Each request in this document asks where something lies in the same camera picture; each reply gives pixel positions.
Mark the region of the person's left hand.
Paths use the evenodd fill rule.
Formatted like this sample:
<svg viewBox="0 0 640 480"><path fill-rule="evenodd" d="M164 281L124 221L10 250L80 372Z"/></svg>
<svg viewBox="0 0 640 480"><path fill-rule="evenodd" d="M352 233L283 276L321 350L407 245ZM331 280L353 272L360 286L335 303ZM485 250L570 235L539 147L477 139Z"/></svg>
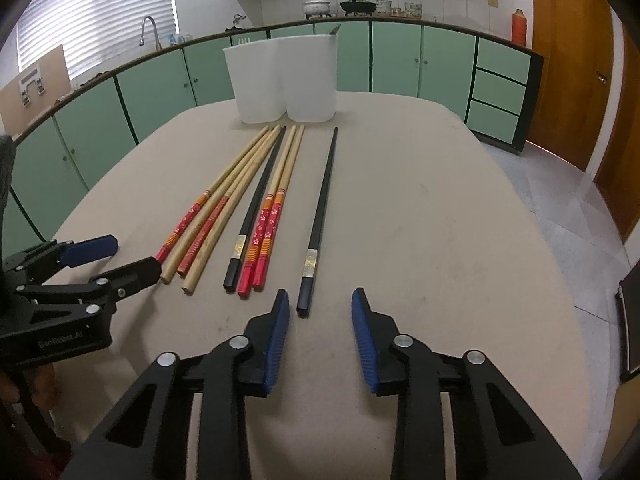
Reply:
<svg viewBox="0 0 640 480"><path fill-rule="evenodd" d="M58 404L58 385L52 364L38 366L24 375L32 402L43 410L52 410ZM21 401L20 389L7 374L0 375L1 400L8 403Z"/></svg>

